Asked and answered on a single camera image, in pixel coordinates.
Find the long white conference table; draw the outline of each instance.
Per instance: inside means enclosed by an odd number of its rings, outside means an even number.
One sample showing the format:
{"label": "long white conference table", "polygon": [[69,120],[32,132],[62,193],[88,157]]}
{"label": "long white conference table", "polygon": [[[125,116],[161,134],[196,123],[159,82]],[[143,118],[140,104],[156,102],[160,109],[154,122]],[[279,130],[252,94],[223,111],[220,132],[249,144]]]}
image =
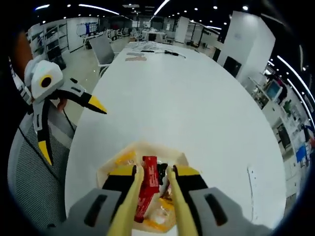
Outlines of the long white conference table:
{"label": "long white conference table", "polygon": [[[143,48],[168,49],[186,58],[144,53],[146,61],[126,61],[134,57],[128,53]],[[101,165],[130,143],[147,141],[184,152],[208,187],[239,204],[249,221],[275,228],[282,219],[284,165],[272,129],[241,84],[205,54],[154,42],[129,43],[93,95],[108,114],[85,109],[78,122],[65,179],[67,214],[96,187]],[[175,226],[168,234],[176,232]]]}

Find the office chair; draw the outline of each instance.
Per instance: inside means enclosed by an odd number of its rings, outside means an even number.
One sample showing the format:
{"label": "office chair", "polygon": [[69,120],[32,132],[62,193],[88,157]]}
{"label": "office chair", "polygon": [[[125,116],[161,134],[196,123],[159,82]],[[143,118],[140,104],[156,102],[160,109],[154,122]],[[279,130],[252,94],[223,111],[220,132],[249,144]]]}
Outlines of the office chair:
{"label": "office chair", "polygon": [[14,200],[40,232],[66,219],[64,183],[74,135],[66,117],[54,105],[50,107],[48,119],[54,165],[50,166],[42,156],[32,115],[26,114],[11,146],[7,172]]}
{"label": "office chair", "polygon": [[113,62],[115,55],[113,49],[108,41],[107,36],[104,34],[101,37],[93,38],[90,44],[97,59],[99,76],[101,77],[109,65]]}
{"label": "office chair", "polygon": [[122,33],[122,30],[121,30],[121,29],[118,29],[118,30],[117,30],[117,36],[118,36],[118,37],[122,37],[122,36],[123,36],[123,33]]}

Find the robotic arm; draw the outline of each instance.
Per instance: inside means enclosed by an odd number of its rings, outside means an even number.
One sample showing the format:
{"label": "robotic arm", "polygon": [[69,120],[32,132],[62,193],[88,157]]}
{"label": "robotic arm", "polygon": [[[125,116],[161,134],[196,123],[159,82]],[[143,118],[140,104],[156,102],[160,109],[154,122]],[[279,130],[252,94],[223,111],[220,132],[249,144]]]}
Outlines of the robotic arm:
{"label": "robotic arm", "polygon": [[34,64],[30,61],[26,74],[26,85],[30,85],[31,88],[33,125],[38,146],[47,162],[53,165],[48,129],[49,100],[66,98],[95,112],[106,114],[107,111],[99,100],[86,93],[86,90],[75,79],[64,79],[59,66],[53,62],[42,60]]}

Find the white shelving unit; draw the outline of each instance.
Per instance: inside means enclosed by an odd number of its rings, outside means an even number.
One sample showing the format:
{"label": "white shelving unit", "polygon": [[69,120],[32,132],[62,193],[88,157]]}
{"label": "white shelving unit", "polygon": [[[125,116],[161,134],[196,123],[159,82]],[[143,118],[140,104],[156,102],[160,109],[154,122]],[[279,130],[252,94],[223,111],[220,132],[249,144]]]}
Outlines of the white shelving unit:
{"label": "white shelving unit", "polygon": [[34,25],[28,30],[27,37],[33,57],[52,60],[49,52],[56,47],[60,47],[61,53],[69,49],[66,20]]}

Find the computer monitor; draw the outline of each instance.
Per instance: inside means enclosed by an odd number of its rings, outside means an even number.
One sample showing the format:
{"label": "computer monitor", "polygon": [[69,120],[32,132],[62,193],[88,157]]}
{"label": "computer monitor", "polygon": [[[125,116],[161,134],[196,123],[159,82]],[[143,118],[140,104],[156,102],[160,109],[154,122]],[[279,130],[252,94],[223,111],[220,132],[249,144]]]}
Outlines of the computer monitor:
{"label": "computer monitor", "polygon": [[276,101],[282,92],[282,87],[277,83],[277,81],[272,80],[269,84],[269,86],[266,89],[266,94],[272,101]]}

